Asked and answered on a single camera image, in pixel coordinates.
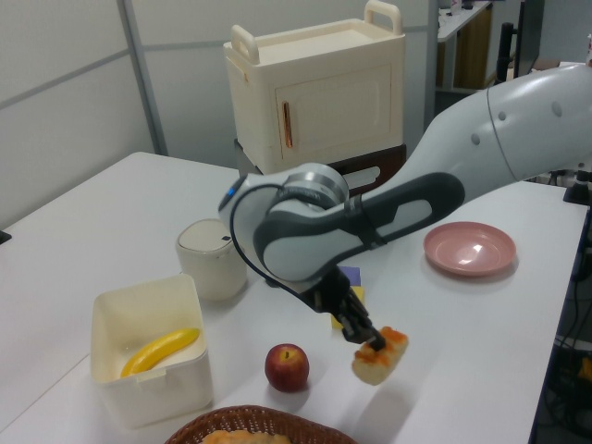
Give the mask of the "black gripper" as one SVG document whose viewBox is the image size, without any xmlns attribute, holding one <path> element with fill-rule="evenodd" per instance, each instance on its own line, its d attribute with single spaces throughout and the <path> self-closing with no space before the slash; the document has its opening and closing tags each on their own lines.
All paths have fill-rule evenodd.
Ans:
<svg viewBox="0 0 592 444">
<path fill-rule="evenodd" d="M 332 270 L 305 291 L 302 300 L 316 313 L 328 313 L 331 326 L 341 328 L 346 341 L 364 343 L 375 352 L 386 347 L 385 338 L 371 327 L 359 270 Z"/>
</svg>

